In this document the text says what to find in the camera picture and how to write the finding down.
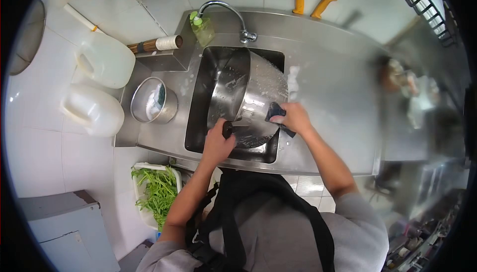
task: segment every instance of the dish soap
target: dish soap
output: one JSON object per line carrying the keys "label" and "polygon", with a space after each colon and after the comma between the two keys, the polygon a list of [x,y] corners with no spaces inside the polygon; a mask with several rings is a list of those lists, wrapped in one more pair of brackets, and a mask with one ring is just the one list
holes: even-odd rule
{"label": "dish soap", "polygon": [[197,41],[199,41],[200,46],[206,47],[206,45],[212,41],[215,37],[215,31],[212,27],[212,22],[210,18],[197,17],[197,11],[194,11],[190,14],[190,26],[192,31],[196,35]]}

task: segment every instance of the stainless steel pot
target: stainless steel pot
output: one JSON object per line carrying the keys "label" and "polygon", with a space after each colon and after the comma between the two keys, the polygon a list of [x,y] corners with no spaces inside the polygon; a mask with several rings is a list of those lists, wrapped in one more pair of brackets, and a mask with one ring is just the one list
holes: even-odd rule
{"label": "stainless steel pot", "polygon": [[265,121],[270,103],[287,101],[283,73],[248,48],[238,48],[218,76],[207,125],[212,128],[221,117],[250,120],[250,125],[237,129],[235,136],[238,148],[255,148],[267,143],[278,130],[277,125]]}
{"label": "stainless steel pot", "polygon": [[[164,89],[162,104],[156,104],[158,86]],[[157,77],[146,78],[136,89],[131,101],[131,114],[140,123],[166,124],[177,112],[177,96]]]}

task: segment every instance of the white pipe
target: white pipe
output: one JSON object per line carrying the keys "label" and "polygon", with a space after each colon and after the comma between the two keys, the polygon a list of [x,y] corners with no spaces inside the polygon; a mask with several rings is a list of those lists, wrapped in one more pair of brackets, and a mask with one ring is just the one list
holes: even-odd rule
{"label": "white pipe", "polygon": [[90,30],[97,31],[100,33],[104,32],[98,28],[98,26],[92,24],[88,19],[86,19],[83,15],[81,15],[78,11],[76,11],[72,6],[69,4],[64,5],[63,7],[68,13],[73,15],[74,18],[79,20],[82,24],[86,25]]}

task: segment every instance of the stainless steel sink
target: stainless steel sink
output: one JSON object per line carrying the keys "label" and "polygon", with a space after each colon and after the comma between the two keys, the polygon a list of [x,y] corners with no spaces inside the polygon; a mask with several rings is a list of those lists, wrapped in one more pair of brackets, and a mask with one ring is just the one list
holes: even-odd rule
{"label": "stainless steel sink", "polygon": [[[202,53],[194,94],[190,106],[189,119],[184,146],[188,151],[202,153],[207,134],[207,112],[212,92],[220,70],[230,59],[234,47],[206,47]],[[285,56],[279,51],[250,48],[251,51],[267,59],[281,72],[285,65]],[[277,159],[279,131],[266,144],[252,149],[232,150],[229,158],[273,163]]]}

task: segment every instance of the faucet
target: faucet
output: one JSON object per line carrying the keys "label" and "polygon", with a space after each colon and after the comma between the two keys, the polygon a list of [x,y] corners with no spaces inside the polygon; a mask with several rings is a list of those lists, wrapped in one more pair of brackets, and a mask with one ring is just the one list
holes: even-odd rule
{"label": "faucet", "polygon": [[210,0],[204,3],[202,6],[200,6],[199,11],[197,12],[197,17],[201,18],[204,15],[204,10],[208,6],[212,6],[212,5],[224,6],[238,16],[238,18],[240,19],[240,42],[247,43],[249,41],[255,42],[257,40],[256,33],[249,33],[247,31],[247,28],[245,27],[245,22],[243,21],[242,14],[240,14],[240,12],[238,12],[237,9],[235,9],[234,7],[230,6],[228,3],[223,2],[221,0]]}

